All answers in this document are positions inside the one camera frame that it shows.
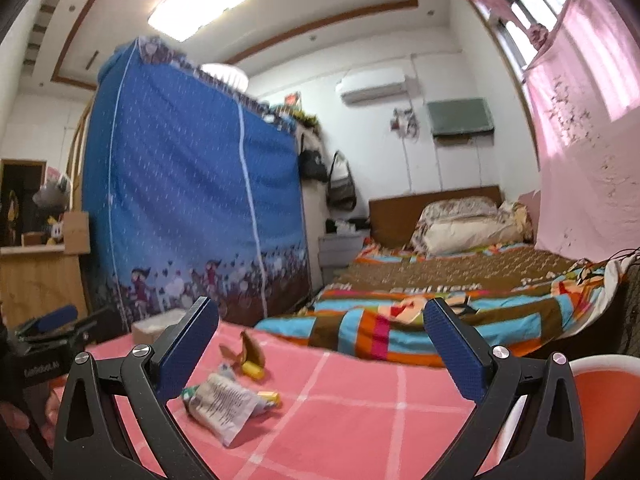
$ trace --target bed headboard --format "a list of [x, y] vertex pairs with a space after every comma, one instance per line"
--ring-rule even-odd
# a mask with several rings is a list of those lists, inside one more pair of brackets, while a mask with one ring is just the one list
[[502, 203], [499, 186], [471, 187], [452, 189], [436, 193], [396, 196], [369, 200], [371, 236], [375, 241], [388, 248], [399, 248], [409, 243], [415, 225], [422, 210], [430, 203], [452, 198], [485, 196], [498, 206]]

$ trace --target nightstand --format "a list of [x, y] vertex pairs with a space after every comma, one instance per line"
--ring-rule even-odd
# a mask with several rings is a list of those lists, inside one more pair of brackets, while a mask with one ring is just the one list
[[328, 285], [337, 273], [346, 269], [362, 250], [370, 231], [332, 233], [318, 238], [318, 261], [322, 270], [322, 283]]

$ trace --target checkered tablecloth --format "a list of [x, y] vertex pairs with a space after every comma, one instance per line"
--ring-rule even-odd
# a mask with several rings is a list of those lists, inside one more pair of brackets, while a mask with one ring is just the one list
[[[220, 325], [189, 385], [217, 369], [219, 343], [240, 350], [241, 330]], [[180, 400], [169, 402], [193, 447], [222, 480], [421, 479], [473, 408], [446, 370], [366, 362], [252, 333], [263, 346], [267, 377], [261, 384], [240, 380], [254, 390], [279, 392], [279, 410], [249, 420], [225, 449]], [[122, 356], [132, 346], [129, 335], [92, 353]], [[140, 460], [161, 473], [127, 400], [118, 398], [118, 404]], [[489, 457], [485, 467], [493, 464]]]

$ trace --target black bag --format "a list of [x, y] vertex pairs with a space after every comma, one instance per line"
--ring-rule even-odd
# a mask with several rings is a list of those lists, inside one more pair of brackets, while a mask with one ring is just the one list
[[319, 150], [305, 150], [305, 134], [300, 137], [300, 154], [298, 155], [298, 173], [300, 180], [318, 180], [328, 182], [326, 166], [322, 162]]
[[[334, 174], [335, 161], [338, 158], [347, 165], [347, 176], [337, 180], [332, 180], [331, 177]], [[329, 185], [326, 189], [326, 204], [331, 209], [353, 211], [356, 209], [357, 201], [356, 185], [353, 181], [353, 177], [351, 176], [349, 163], [341, 152], [335, 152], [334, 161], [332, 162], [331, 170], [329, 171]]]

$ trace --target air conditioner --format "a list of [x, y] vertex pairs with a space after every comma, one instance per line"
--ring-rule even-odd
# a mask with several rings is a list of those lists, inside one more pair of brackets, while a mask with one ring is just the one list
[[406, 92], [406, 76], [397, 66], [347, 74], [335, 91], [345, 104], [380, 99]]

